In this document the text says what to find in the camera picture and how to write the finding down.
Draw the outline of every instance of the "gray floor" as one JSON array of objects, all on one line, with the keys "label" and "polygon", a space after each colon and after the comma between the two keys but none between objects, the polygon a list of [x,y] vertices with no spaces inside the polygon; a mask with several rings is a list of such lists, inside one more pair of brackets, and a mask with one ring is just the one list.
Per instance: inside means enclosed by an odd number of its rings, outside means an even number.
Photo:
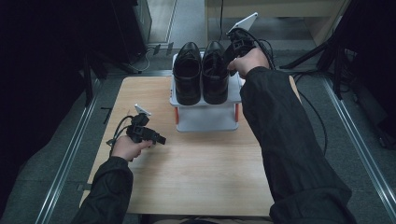
[{"label": "gray floor", "polygon": [[148,8],[152,15],[149,43],[168,42],[176,5],[177,0],[148,0]]},{"label": "gray floor", "polygon": [[[166,54],[161,50],[159,54],[148,53],[149,68],[143,75],[160,74],[160,70],[171,70],[173,54],[186,42],[193,41],[202,49],[206,47],[204,37],[205,18],[203,15],[204,1],[181,0],[177,1],[173,26],[169,35],[169,43],[174,42],[174,50]],[[231,27],[238,19],[223,21],[224,30]],[[311,36],[306,31],[304,23],[298,18],[259,19],[251,29],[259,38],[268,39],[275,50],[276,65],[285,64],[299,58],[315,47]],[[209,39],[219,39],[219,20],[209,21]],[[228,40],[223,37],[221,41],[225,46]],[[315,64],[318,57],[304,63],[302,68]],[[144,68],[148,64],[145,58],[134,64],[137,68]],[[111,107],[117,97],[120,84],[127,75],[109,67],[108,79],[102,81],[102,87],[97,93],[97,101],[93,108],[91,118],[82,135],[76,156],[68,175],[61,186],[61,193],[53,212],[48,219],[49,223],[69,223],[78,210],[79,200],[82,195],[80,185],[86,183],[97,148],[105,131],[107,110],[101,107]],[[315,106],[322,116],[329,137],[326,158],[334,170],[352,188],[353,196],[349,208],[355,214],[359,223],[391,223],[387,210],[378,195],[372,179],[361,162],[357,149],[349,138],[343,122],[340,120],[329,94],[323,85],[323,77],[316,74],[313,77],[302,77],[297,83],[299,90]],[[343,94],[344,102],[350,116],[353,118],[361,135],[370,149],[375,161],[388,181],[396,190],[396,151],[387,150],[380,146],[377,136],[359,105],[353,102],[352,92]],[[78,126],[79,119],[84,113],[85,96],[75,102],[72,110],[62,122],[50,143],[37,152],[21,169],[21,173],[12,191],[7,210],[0,223],[35,223],[46,195],[69,147],[69,142]],[[304,107],[311,119],[318,142],[324,143],[324,134],[308,103],[303,100]],[[124,223],[137,223],[136,215],[128,215]]]}]

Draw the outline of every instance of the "wooden board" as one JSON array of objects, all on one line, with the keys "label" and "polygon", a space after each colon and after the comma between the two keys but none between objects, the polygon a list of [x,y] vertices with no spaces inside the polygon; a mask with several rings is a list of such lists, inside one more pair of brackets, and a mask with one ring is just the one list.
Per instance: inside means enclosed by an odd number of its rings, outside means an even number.
[{"label": "wooden board", "polygon": [[[331,36],[348,4],[349,0],[227,0],[222,17],[245,18],[254,12],[261,18],[302,17],[315,43],[320,45]],[[220,8],[221,1],[205,0],[206,27],[208,18],[220,17]]]},{"label": "wooden board", "polygon": [[170,83],[171,77],[124,79],[88,182],[108,158],[106,141],[139,104],[152,113],[148,127],[167,141],[130,162],[134,189],[129,213],[267,217],[274,202],[242,106],[236,131],[179,133],[169,103]]}]

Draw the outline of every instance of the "black cable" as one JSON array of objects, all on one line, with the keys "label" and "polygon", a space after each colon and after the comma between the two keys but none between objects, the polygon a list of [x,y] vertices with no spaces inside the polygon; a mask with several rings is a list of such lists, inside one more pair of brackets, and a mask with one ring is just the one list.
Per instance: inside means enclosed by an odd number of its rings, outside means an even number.
[{"label": "black cable", "polygon": [[117,139],[120,137],[120,134],[121,134],[126,128],[129,127],[129,126],[123,127],[123,128],[121,129],[121,131],[119,131],[121,124],[122,124],[126,119],[133,119],[133,118],[134,118],[133,116],[126,116],[125,118],[123,118],[123,119],[120,121],[120,123],[119,123],[119,125],[117,126],[117,128],[116,128],[116,131],[114,132],[113,138],[110,139],[110,140],[108,140],[108,141],[106,142],[109,146],[111,146],[110,155],[111,155],[111,152],[113,151],[113,147],[114,147],[114,145],[115,145]]},{"label": "black cable", "polygon": [[221,0],[221,12],[220,12],[220,38],[219,41],[222,39],[222,10],[224,7],[224,0]]},{"label": "black cable", "polygon": [[326,130],[326,126],[324,125],[323,119],[321,118],[319,112],[315,109],[315,107],[312,105],[312,103],[306,98],[305,95],[303,95],[300,91],[298,91],[298,93],[304,97],[304,99],[308,102],[308,104],[312,107],[312,109],[314,110],[315,114],[317,114],[318,119],[320,121],[320,124],[323,128],[323,133],[324,133],[324,147],[323,147],[323,155],[326,155],[326,151],[327,151],[327,145],[329,142],[328,136],[327,136],[327,130]]},{"label": "black cable", "polygon": [[[315,74],[317,72],[323,73],[317,69],[314,69],[314,70],[308,70],[308,71],[304,71],[304,72],[294,72],[294,73],[291,73],[290,75],[294,78],[294,82],[297,84],[301,77],[312,76],[313,74]],[[350,84],[356,80],[356,77],[351,77],[351,76],[353,76],[353,74],[348,71],[345,71],[345,70],[343,70],[342,75],[343,76],[341,77],[341,84],[346,86],[346,89],[340,90],[340,92],[346,93],[346,92],[351,91]],[[326,72],[326,76],[333,79],[333,73]]]},{"label": "black cable", "polygon": [[245,34],[249,35],[259,45],[259,47],[262,50],[262,52],[264,53],[265,57],[267,57],[268,63],[270,65],[270,69],[276,70],[274,61],[272,60],[270,54],[268,53],[268,49],[264,46],[264,44],[262,42],[260,42],[254,35],[252,35],[249,31],[247,31],[247,30],[245,30],[243,28],[236,27],[236,28],[233,28],[233,31],[234,32],[235,31],[242,31]]},{"label": "black cable", "polygon": [[271,50],[271,60],[274,61],[274,50],[273,50],[272,45],[270,44],[270,42],[268,42],[268,40],[265,40],[265,39],[259,39],[259,40],[268,44],[268,47]]},{"label": "black cable", "polygon": [[351,90],[351,84],[356,81],[357,76],[350,70],[352,62],[355,59],[356,54],[349,54],[348,50],[344,50],[344,54],[341,55],[341,80],[340,84],[346,86],[346,90],[340,90],[340,92],[345,93]]},{"label": "black cable", "polygon": [[[296,73],[291,74],[291,76],[295,79],[295,80],[294,80],[294,83],[297,84],[297,82],[298,82],[303,76],[306,76],[306,75],[309,75],[309,74],[313,74],[313,73],[316,73],[316,72],[317,72],[317,70],[310,70],[310,71],[306,71],[306,72],[296,72]],[[318,117],[318,119],[319,119],[319,121],[320,121],[320,124],[321,124],[322,129],[323,129],[323,134],[324,134],[323,155],[326,155],[327,145],[328,145],[329,139],[328,139],[328,136],[327,136],[327,130],[326,130],[326,126],[324,125],[323,119],[321,118],[319,112],[318,112],[317,109],[314,107],[314,105],[312,105],[312,103],[308,100],[308,98],[306,98],[306,96],[305,96],[304,94],[302,94],[299,90],[297,90],[297,91],[298,91],[298,93],[299,93],[301,96],[303,96],[304,99],[308,102],[308,104],[309,104],[309,105],[311,106],[311,108],[314,110],[315,114],[317,115],[317,117]]]}]

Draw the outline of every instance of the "person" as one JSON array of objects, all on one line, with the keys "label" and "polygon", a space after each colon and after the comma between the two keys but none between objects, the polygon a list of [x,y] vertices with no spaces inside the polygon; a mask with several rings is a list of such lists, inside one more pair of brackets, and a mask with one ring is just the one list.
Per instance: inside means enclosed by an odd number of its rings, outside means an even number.
[{"label": "person", "polygon": [[[351,190],[324,158],[293,79],[270,70],[267,58],[257,48],[236,58],[228,69],[237,70],[246,81],[240,91],[243,113],[262,149],[274,198],[270,209],[273,222],[356,223],[347,208]],[[73,223],[122,222],[133,181],[127,161],[150,145],[127,138],[117,141],[112,157],[99,168],[92,191]]]}]

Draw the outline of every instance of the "metal rail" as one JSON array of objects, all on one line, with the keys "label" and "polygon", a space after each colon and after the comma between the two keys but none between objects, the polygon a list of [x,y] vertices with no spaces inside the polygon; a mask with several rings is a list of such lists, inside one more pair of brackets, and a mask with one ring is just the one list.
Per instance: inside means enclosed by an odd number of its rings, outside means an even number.
[{"label": "metal rail", "polygon": [[392,188],[389,186],[388,181],[385,179],[377,163],[375,162],[375,159],[370,152],[370,148],[368,148],[364,143],[358,128],[356,127],[352,118],[349,116],[344,101],[338,100],[338,98],[333,93],[332,82],[328,78],[323,78],[323,85],[325,86],[327,93],[329,93],[329,96],[332,99],[332,103],[334,104],[341,121],[343,121],[344,126],[346,127],[346,131],[349,134],[349,137],[355,146],[359,157],[361,158],[361,162],[363,163],[367,174],[373,181],[374,187],[388,211],[390,220],[392,223],[396,223],[396,198]]},{"label": "metal rail", "polygon": [[40,213],[38,214],[38,217],[35,221],[36,224],[49,223],[50,221],[53,209],[59,199],[62,188],[64,187],[64,182],[78,151],[78,146],[81,142],[82,135],[84,134],[88,121],[92,115],[92,111],[95,107],[98,92],[102,89],[102,86],[103,83],[99,79],[96,79],[93,86],[95,95],[93,96],[90,104],[85,107],[81,115],[78,126],[64,155],[64,159],[62,160],[58,172],[52,181],[49,191],[47,192],[46,200],[44,201]]}]

